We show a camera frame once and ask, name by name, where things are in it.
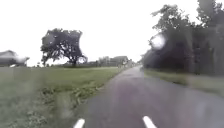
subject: sky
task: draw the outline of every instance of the sky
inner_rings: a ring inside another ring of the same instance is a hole
[[[148,49],[158,17],[150,14],[164,4],[177,4],[195,20],[196,0],[2,0],[0,51],[40,62],[41,38],[48,29],[81,30],[80,47],[90,61],[126,55],[134,61]]]

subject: green field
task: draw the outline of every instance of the green field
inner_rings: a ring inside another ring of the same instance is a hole
[[[71,128],[120,68],[0,68],[0,128]]]
[[[144,69],[148,75],[159,77],[163,80],[176,84],[184,85],[194,89],[200,89],[224,97],[224,78],[210,77],[202,75],[192,75],[183,73],[160,72],[150,69]]]

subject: dashed line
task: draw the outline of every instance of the dashed line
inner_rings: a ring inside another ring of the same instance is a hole
[[[156,126],[153,124],[152,120],[148,116],[144,116],[142,119],[145,123],[146,128],[156,128]]]
[[[84,124],[85,124],[85,120],[81,118],[76,122],[73,128],[82,128]]]

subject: tree canopy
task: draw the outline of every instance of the tree canopy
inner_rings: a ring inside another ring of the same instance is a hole
[[[49,59],[53,61],[66,57],[73,66],[76,66],[80,58],[87,59],[80,49],[81,31],[53,29],[48,30],[42,38],[41,51],[43,52],[42,62]]]
[[[201,22],[191,22],[178,6],[164,5],[153,29],[165,38],[161,49],[153,47],[143,58],[145,67],[181,70],[197,74],[224,74],[224,10],[215,0],[198,0]]]

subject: asphalt road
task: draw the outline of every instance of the asphalt road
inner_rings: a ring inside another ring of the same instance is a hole
[[[144,75],[140,67],[111,79],[91,98],[82,118],[85,128],[224,128],[224,99]]]

